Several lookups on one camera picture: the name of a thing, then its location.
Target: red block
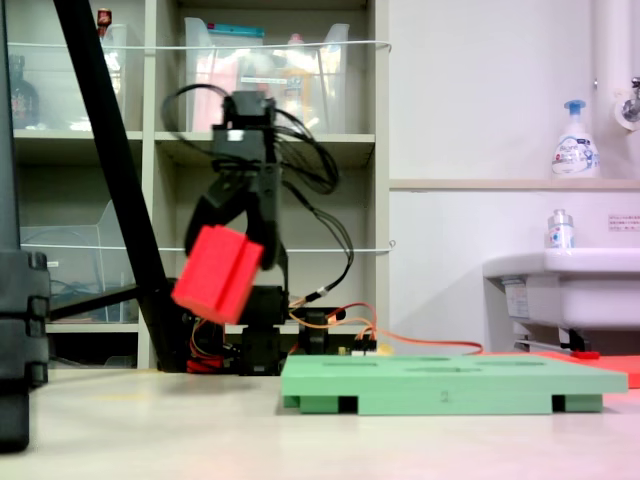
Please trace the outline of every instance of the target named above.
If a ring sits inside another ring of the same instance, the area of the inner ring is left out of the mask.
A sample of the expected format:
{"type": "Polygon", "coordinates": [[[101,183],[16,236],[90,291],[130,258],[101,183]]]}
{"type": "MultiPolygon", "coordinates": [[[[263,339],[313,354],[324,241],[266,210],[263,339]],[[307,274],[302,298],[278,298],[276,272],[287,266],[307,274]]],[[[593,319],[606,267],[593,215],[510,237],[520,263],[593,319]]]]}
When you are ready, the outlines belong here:
{"type": "Polygon", "coordinates": [[[237,324],[262,251],[242,233],[220,225],[203,227],[173,289],[173,301],[212,322],[237,324]]]}

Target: white shelf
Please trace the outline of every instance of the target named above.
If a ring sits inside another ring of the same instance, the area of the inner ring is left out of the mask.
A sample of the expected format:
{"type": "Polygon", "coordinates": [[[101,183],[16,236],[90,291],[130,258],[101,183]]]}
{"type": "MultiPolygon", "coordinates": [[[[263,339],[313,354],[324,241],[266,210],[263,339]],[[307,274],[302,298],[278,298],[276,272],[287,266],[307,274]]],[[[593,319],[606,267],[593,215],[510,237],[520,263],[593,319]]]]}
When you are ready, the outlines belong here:
{"type": "Polygon", "coordinates": [[[181,7],[236,10],[362,10],[367,0],[177,0],[181,7]]]}
{"type": "MultiPolygon", "coordinates": [[[[201,148],[211,147],[211,132],[186,132],[183,135],[201,148]]],[[[206,167],[211,162],[211,158],[184,145],[169,132],[157,132],[155,139],[158,147],[178,165],[206,167]]],[[[360,133],[317,135],[315,139],[333,155],[338,167],[342,169],[366,167],[376,141],[375,135],[360,133]]],[[[315,155],[311,146],[294,138],[290,140],[303,155],[315,155]]]]}
{"type": "MultiPolygon", "coordinates": [[[[227,335],[240,335],[242,329],[246,325],[225,325],[224,331],[227,335]]],[[[299,325],[295,323],[287,323],[285,325],[277,325],[282,335],[297,335],[300,331],[299,325]]],[[[340,325],[329,329],[329,334],[333,335],[357,335],[362,331],[364,325],[340,325]]]]}
{"type": "MultiPolygon", "coordinates": [[[[14,130],[16,157],[20,165],[97,166],[93,132],[73,130],[14,130]]],[[[142,132],[127,132],[136,165],[142,162],[142,132]]]]}
{"type": "Polygon", "coordinates": [[[391,191],[432,190],[577,190],[577,191],[635,191],[640,180],[612,178],[576,179],[392,179],[391,191]]]}
{"type": "Polygon", "coordinates": [[[47,333],[138,333],[137,323],[48,323],[47,333]]]}

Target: clear plastic bin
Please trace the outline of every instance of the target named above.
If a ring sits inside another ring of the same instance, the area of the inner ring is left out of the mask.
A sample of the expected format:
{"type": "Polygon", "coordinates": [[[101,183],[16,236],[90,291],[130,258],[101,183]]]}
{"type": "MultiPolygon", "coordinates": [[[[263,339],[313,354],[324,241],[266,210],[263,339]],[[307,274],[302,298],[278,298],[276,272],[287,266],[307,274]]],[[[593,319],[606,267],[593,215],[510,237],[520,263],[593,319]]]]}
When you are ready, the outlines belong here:
{"type": "MultiPolygon", "coordinates": [[[[202,20],[186,18],[185,28],[187,46],[214,46],[202,20]]],[[[333,25],[327,45],[320,47],[250,48],[238,40],[233,46],[240,48],[233,50],[187,50],[187,84],[208,83],[228,92],[262,90],[313,133],[346,133],[347,48],[330,43],[347,41],[348,32],[349,25],[333,25]]],[[[187,131],[210,131],[221,119],[215,93],[199,89],[187,96],[187,131]]]]}
{"type": "MultiPolygon", "coordinates": [[[[124,249],[69,247],[124,247],[113,203],[109,202],[97,225],[21,227],[23,249],[47,256],[51,274],[52,305],[85,294],[95,294],[134,283],[124,249]],[[29,247],[28,244],[50,245],[29,247]]],[[[83,313],[60,322],[93,323],[138,321],[134,300],[83,313]]]]}
{"type": "MultiPolygon", "coordinates": [[[[111,25],[102,45],[125,128],[140,130],[144,55],[118,48],[140,41],[127,25],[111,25]]],[[[9,45],[9,55],[14,128],[91,131],[66,49],[9,45]]]]}

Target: black stand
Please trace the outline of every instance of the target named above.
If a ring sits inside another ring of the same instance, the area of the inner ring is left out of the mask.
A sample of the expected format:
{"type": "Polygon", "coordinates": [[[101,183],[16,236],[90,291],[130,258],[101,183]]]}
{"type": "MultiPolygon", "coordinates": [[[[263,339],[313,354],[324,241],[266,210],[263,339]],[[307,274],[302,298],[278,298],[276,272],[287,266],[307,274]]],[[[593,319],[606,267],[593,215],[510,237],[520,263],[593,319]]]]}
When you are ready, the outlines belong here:
{"type": "MultiPolygon", "coordinates": [[[[89,311],[137,298],[158,368],[186,369],[184,310],[171,300],[151,221],[133,164],[126,131],[88,0],[54,0],[80,91],[95,137],[98,157],[120,223],[136,285],[93,296],[51,312],[89,311]]],[[[13,148],[5,2],[0,4],[0,451],[29,443],[28,393],[47,381],[49,274],[42,254],[20,251],[13,148]]]]}
{"type": "Polygon", "coordinates": [[[29,391],[47,381],[49,273],[20,251],[4,2],[0,5],[0,451],[29,444],[29,391]]]}

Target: soap dispenser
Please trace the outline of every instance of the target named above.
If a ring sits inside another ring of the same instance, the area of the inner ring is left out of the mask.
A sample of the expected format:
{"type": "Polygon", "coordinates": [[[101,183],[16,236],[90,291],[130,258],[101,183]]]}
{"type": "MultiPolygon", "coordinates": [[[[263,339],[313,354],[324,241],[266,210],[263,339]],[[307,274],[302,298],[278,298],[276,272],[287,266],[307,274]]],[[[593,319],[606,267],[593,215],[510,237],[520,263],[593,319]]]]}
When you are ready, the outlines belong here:
{"type": "Polygon", "coordinates": [[[585,106],[582,100],[571,100],[564,104],[564,108],[569,110],[570,121],[560,136],[551,163],[554,178],[600,177],[600,154],[580,115],[585,106]]]}

